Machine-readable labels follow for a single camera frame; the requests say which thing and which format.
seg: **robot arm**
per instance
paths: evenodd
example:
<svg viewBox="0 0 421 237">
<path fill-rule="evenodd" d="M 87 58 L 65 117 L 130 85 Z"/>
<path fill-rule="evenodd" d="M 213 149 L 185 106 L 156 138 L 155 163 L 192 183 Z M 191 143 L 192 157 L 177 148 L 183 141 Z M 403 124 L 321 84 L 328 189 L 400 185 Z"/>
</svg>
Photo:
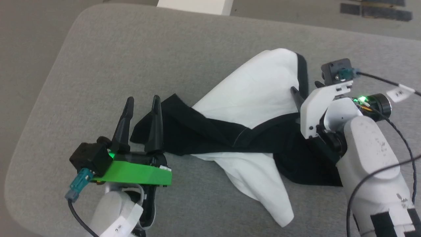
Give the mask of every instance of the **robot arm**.
<svg viewBox="0 0 421 237">
<path fill-rule="evenodd" d="M 172 171 L 163 151 L 161 101 L 155 95 L 149 141 L 145 152 L 131 151 L 128 144 L 134 99 L 129 97 L 112 140 L 81 143 L 70 157 L 77 177 L 65 198 L 76 220 L 88 236 L 144 237 L 155 219 L 155 191 L 171 185 Z M 87 226 L 76 214 L 73 203 L 89 182 L 105 185 L 105 195 Z"/>
<path fill-rule="evenodd" d="M 375 122 L 380 120 L 378 114 L 363 110 L 358 100 L 343 96 L 350 92 L 353 82 L 352 77 L 339 73 L 344 68 L 352 70 L 349 59 L 323 65 L 326 86 L 316 83 L 319 88 L 297 107 L 302 135 L 306 139 L 321 138 L 340 155 L 336 167 L 349 200 L 361 180 L 398 160 Z M 293 96 L 298 96 L 296 89 L 292 91 Z M 364 99 L 390 116 L 391 106 L 385 96 L 376 94 Z M 361 236 L 421 236 L 421 221 L 399 166 L 364 182 L 351 210 Z"/>
</svg>

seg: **gray cushion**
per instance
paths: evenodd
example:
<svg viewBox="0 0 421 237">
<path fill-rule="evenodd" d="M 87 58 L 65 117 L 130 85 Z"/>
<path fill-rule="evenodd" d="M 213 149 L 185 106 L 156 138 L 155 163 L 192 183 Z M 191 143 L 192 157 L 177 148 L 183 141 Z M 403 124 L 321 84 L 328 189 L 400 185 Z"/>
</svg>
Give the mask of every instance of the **gray cushion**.
<svg viewBox="0 0 421 237">
<path fill-rule="evenodd" d="M 320 80 L 321 64 L 344 57 L 363 71 L 421 89 L 419 41 L 140 5 L 97 5 L 75 21 L 17 145 L 5 184 L 12 216 L 44 236 L 83 235 L 64 200 L 76 175 L 69 157 L 81 142 L 111 137 L 128 96 L 135 97 L 135 124 L 150 109 L 154 94 L 165 99 L 177 93 L 193 105 L 242 63 L 274 48 L 288 48 L 307 59 L 310 90 L 313 81 Z M 360 78 L 352 94 L 384 93 L 389 88 Z M 395 105 L 391 117 L 415 154 L 421 151 L 419 102 L 412 96 Z M 388 124 L 379 124 L 399 159 L 408 159 L 399 136 Z M 341 188 L 303 186 L 284 178 L 295 219 L 281 228 L 215 163 L 167 157 L 173 185 L 157 191 L 152 236 L 345 233 Z M 412 186 L 411 167 L 402 170 Z M 96 185 L 82 192 L 75 208 L 86 222 L 102 194 L 103 188 Z"/>
</svg>

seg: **white towel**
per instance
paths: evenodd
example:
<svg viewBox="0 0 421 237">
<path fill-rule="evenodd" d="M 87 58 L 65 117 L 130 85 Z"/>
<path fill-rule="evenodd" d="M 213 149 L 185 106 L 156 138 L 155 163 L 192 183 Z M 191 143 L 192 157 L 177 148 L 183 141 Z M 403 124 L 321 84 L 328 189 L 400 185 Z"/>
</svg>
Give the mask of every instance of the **white towel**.
<svg viewBox="0 0 421 237">
<path fill-rule="evenodd" d="M 282 48 L 263 51 L 231 73 L 193 109 L 206 118 L 252 129 L 272 118 L 297 112 L 292 86 L 298 88 L 297 54 Z M 245 195 L 260 201 L 280 226 L 294 218 L 272 154 L 216 152 L 193 156 L 215 161 L 231 182 Z"/>
</svg>

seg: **black cloth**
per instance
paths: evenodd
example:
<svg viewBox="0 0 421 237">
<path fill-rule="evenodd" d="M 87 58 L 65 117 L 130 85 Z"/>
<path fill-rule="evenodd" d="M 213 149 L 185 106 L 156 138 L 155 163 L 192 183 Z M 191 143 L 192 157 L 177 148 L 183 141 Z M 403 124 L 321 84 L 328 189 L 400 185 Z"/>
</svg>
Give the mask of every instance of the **black cloth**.
<svg viewBox="0 0 421 237">
<path fill-rule="evenodd" d="M 253 129 L 204 117 L 172 95 L 162 102 L 164 149 L 176 155 L 210 152 L 273 153 L 277 169 L 295 183 L 341 186 L 334 154 L 319 138 L 305 140 L 298 113 L 270 119 Z M 134 127 L 130 141 L 145 144 L 152 117 Z"/>
</svg>

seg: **cable connector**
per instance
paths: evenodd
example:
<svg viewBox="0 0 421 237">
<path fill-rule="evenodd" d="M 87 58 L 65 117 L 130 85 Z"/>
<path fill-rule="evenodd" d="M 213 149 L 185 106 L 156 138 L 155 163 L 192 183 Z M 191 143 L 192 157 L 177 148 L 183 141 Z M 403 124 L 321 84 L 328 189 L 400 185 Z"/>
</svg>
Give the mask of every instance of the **cable connector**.
<svg viewBox="0 0 421 237">
<path fill-rule="evenodd" d="M 358 68 L 344 68 L 338 71 L 335 79 L 340 81 L 349 81 L 359 77 L 360 70 Z"/>
<path fill-rule="evenodd" d="M 83 188 L 85 188 L 88 183 L 92 180 L 94 172 L 90 171 L 88 168 L 82 168 L 77 174 L 76 178 L 70 184 L 70 190 L 64 196 L 66 199 L 75 203 L 79 198 L 79 194 Z"/>
</svg>

